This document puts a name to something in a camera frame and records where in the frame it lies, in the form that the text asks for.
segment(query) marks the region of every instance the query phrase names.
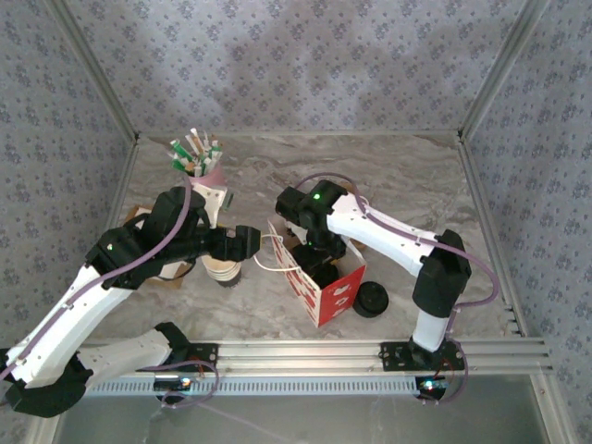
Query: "black cap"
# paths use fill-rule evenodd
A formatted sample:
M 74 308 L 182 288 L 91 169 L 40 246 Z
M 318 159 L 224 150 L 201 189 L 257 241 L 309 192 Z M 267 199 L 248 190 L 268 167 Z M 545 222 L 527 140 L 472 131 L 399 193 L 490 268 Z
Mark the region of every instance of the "black cap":
M 360 286 L 353 301 L 353 310 L 363 317 L 376 317 L 387 310 L 389 294 L 377 282 L 365 282 Z

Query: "robotic arm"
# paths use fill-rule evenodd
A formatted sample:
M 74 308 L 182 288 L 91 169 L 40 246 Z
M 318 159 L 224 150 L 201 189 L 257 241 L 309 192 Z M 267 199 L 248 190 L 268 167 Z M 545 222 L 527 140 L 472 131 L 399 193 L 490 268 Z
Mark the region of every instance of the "robotic arm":
M 380 221 L 423 239 L 445 243 L 464 251 L 463 240 L 453 231 L 441 236 L 410 227 L 375 209 L 367 210 Z M 344 188 L 321 180 L 305 194 L 288 187 L 277 198 L 276 212 L 288 222 L 307 230 L 306 240 L 334 258 L 345 254 L 340 236 L 356 239 L 383 253 L 417 278 L 413 301 L 419 315 L 410 348 L 418 363 L 432 363 L 442 345 L 452 307 L 471 276 L 466 259 L 431 245 L 406 239 L 369 220 L 355 196 Z
M 240 262 L 260 248 L 261 232 L 237 226 L 212 228 L 206 200 L 191 192 L 190 211 L 173 240 L 152 259 L 102 285 L 90 288 L 74 303 L 71 296 L 87 283 L 129 264 L 149 252 L 175 225 L 185 195 L 182 187 L 161 193 L 149 215 L 109 229 L 91 248 L 86 263 L 52 311 L 21 343 L 0 351 L 0 373 L 12 386 L 6 399 L 16 412 L 51 417 L 74 405 L 92 385 L 150 365 L 183 361 L 189 342 L 172 323 L 156 326 L 134 339 L 95 349 L 77 351 L 99 322 L 148 278 L 157 277 L 166 264 L 194 263 L 203 254 Z M 142 227 L 136 225 L 143 221 Z M 64 311 L 56 322 L 50 320 Z M 19 359 L 31 339 L 41 339 L 26 359 Z

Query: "patterned wallpaper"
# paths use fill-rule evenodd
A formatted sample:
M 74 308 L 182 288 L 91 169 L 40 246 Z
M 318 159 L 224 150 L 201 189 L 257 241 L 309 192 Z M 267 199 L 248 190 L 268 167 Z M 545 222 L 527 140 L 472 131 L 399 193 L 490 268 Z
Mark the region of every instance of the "patterned wallpaper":
M 471 141 L 534 334 L 592 442 L 592 4 L 551 4 Z
M 67 0 L 134 128 L 165 132 L 456 129 L 523 2 Z
M 103 230 L 128 144 L 43 2 L 5 0 L 2 9 L 0 346 L 8 347 L 41 321 Z M 21 442 L 25 420 L 0 411 L 0 443 Z

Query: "paper cup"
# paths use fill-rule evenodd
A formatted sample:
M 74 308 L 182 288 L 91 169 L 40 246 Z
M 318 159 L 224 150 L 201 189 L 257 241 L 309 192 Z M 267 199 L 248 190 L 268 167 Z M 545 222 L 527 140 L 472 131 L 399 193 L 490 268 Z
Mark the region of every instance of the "paper cup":
M 241 263 L 218 261 L 210 255 L 202 256 L 207 274 L 222 287 L 234 287 L 241 280 Z

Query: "marble surface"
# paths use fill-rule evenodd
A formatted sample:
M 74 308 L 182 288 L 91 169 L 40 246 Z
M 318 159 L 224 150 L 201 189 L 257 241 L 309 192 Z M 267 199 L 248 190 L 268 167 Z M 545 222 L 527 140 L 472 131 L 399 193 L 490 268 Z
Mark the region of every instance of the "marble surface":
M 373 206 L 410 225 L 461 233 L 469 252 L 487 257 L 486 244 L 470 197 L 459 156 L 452 145 L 414 136 L 228 136 L 223 164 L 235 191 L 229 211 L 219 222 L 252 225 L 267 232 L 266 219 L 275 199 L 288 185 L 308 174 L 335 171 L 355 179 Z M 169 166 L 165 145 L 140 140 L 121 217 L 134 204 L 152 204 L 161 191 L 181 183 Z M 388 310 L 364 319 L 347 310 L 316 328 L 281 273 L 260 269 L 254 261 L 242 266 L 243 278 L 223 289 L 201 266 L 180 290 L 144 284 L 119 305 L 93 333 L 95 338 L 139 335 L 162 321 L 174 321 L 190 339 L 406 339 L 414 328 L 414 278 L 374 251 L 365 250 L 364 280 L 388 290 Z M 258 257 L 274 266 L 266 242 Z M 474 268 L 463 300 L 488 296 L 487 276 Z M 499 337 L 505 321 L 503 302 L 461 313 L 457 337 Z

